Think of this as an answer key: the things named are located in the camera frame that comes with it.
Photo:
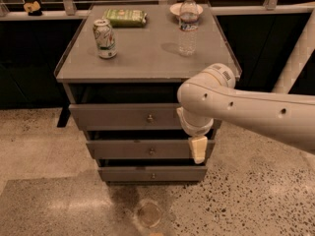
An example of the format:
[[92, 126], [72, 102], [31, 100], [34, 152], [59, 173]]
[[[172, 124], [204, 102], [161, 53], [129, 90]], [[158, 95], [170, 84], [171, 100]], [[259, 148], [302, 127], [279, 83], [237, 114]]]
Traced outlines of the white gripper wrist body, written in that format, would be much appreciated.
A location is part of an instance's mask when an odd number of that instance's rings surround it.
[[190, 137], [206, 135], [214, 124], [214, 119], [193, 114], [183, 107], [176, 109], [182, 129]]

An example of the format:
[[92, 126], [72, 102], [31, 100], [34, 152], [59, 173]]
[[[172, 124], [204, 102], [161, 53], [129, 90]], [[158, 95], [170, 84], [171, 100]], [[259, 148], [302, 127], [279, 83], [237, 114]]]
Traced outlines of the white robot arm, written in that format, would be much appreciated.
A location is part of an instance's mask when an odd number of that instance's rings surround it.
[[242, 73], [216, 63], [179, 88], [177, 109], [201, 158], [215, 120], [315, 153], [314, 14], [219, 15]]

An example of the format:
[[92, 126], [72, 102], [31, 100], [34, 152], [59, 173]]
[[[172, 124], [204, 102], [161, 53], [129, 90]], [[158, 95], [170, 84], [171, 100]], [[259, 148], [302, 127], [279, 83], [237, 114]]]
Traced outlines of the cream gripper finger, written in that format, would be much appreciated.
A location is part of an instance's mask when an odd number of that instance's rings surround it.
[[207, 143], [208, 139], [205, 136], [191, 137], [188, 139], [189, 148], [196, 164], [205, 161]]

